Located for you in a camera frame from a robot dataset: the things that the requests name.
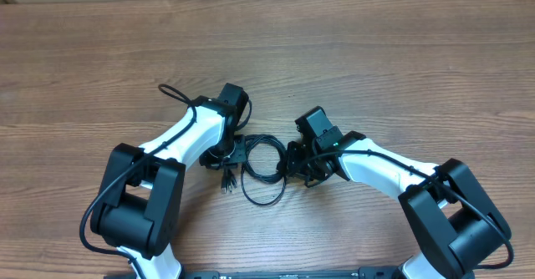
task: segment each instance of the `wooden table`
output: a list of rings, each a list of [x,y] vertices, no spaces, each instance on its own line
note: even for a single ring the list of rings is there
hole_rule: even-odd
[[[157,84],[215,97],[225,82],[252,99],[244,134],[295,140],[293,121],[321,105],[344,133],[416,160],[466,162],[509,222],[517,255],[476,274],[533,277],[535,0],[1,6],[0,276],[128,271],[78,238],[110,151],[182,117],[184,105]],[[251,157],[265,172],[277,159],[268,148]],[[189,270],[352,269],[419,251],[399,205],[366,185],[336,177],[308,190],[293,179],[261,208],[240,190],[221,194],[220,178],[198,165],[187,173],[172,245]],[[280,188],[247,184],[264,200]]]

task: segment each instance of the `robotic hand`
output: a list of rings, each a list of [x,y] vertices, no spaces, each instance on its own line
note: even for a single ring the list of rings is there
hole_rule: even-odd
[[[175,91],[184,100],[163,88]],[[473,269],[501,268],[512,261],[511,231],[464,164],[453,159],[440,166],[416,162],[381,149],[363,134],[342,135],[323,109],[316,107],[295,121],[302,142],[288,144],[283,163],[286,170],[278,169],[285,175],[304,178],[307,186],[337,174],[398,200],[422,252],[401,266],[363,266],[355,271],[186,273],[170,245],[176,232],[184,174],[197,158],[210,169],[246,163],[245,139],[234,134],[248,95],[231,84],[217,99],[199,97],[190,101],[169,86],[160,86],[160,90],[189,105],[185,117],[140,147],[115,147],[99,195],[80,224],[82,243],[91,251],[128,258],[135,270],[131,278],[469,278]],[[126,185],[151,189],[149,200],[127,193]],[[462,208],[446,218],[441,208],[456,201]],[[91,212],[91,231],[117,251],[96,248],[85,240],[83,228]],[[506,262],[479,266],[503,244],[509,251]]]

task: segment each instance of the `white arm segment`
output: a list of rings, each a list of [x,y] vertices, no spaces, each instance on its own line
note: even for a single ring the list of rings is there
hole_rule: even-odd
[[[382,149],[368,138],[356,141],[347,150],[373,150],[386,154],[408,166],[413,166],[427,175],[435,173],[436,164],[407,159]],[[404,170],[398,165],[373,155],[345,154],[339,158],[339,162],[344,173],[352,181],[370,185],[395,200],[398,200],[398,195],[405,192],[409,185],[418,185],[424,180],[418,175],[411,175],[408,170]]]
[[[193,165],[199,156],[214,145],[217,145],[223,135],[225,119],[216,111],[203,107],[196,107],[196,122],[179,139],[168,145],[166,149],[155,156],[162,159],[174,158],[186,165],[186,170]],[[193,111],[189,108],[186,115],[160,137],[146,142],[140,147],[148,153],[160,146],[163,142],[184,129],[193,117]],[[141,186],[152,189],[152,184],[143,181]]]
[[[162,159],[174,158],[186,165],[186,170],[199,156],[214,145],[217,145],[223,135],[225,119],[216,111],[203,107],[196,107],[196,122],[175,142],[157,153],[155,156]],[[189,108],[186,115],[162,136],[140,145],[144,152],[151,152],[163,142],[184,129],[193,117],[193,111]],[[141,186],[152,189],[152,183],[142,181]],[[181,274],[181,264],[173,255],[171,244],[159,255],[150,260],[143,258],[138,252],[124,246],[117,250],[130,253],[139,263],[143,274],[147,279],[178,279]]]

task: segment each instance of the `wood grain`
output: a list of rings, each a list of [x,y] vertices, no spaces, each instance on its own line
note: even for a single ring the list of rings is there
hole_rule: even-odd
[[[513,265],[535,272],[535,0],[190,0],[0,7],[0,277],[98,278],[123,259],[77,234],[108,155],[154,139],[191,97],[245,88],[245,134],[298,138],[316,105],[416,160],[466,162],[509,222]],[[269,172],[277,154],[252,162]],[[418,246],[399,205],[333,178],[290,180],[273,207],[221,173],[187,173],[176,257],[189,270],[282,271],[400,264]],[[280,185],[247,180],[267,200]],[[89,239],[104,245],[97,236]],[[501,249],[488,261],[505,257]]]

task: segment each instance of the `table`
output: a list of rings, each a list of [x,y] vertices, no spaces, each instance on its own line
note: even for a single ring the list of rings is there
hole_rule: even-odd
[[[85,250],[79,220],[110,151],[152,140],[185,111],[156,89],[253,102],[244,134],[296,140],[321,105],[343,133],[410,158],[467,163],[535,272],[535,0],[185,0],[0,7],[0,276],[98,278],[125,259]],[[275,150],[253,166],[272,171]],[[256,207],[186,175],[175,255],[188,270],[398,265],[419,251],[399,204],[332,178]],[[253,196],[280,185],[247,180]],[[446,210],[451,213],[459,206]],[[103,246],[99,236],[89,240]],[[504,249],[488,262],[505,259]]]

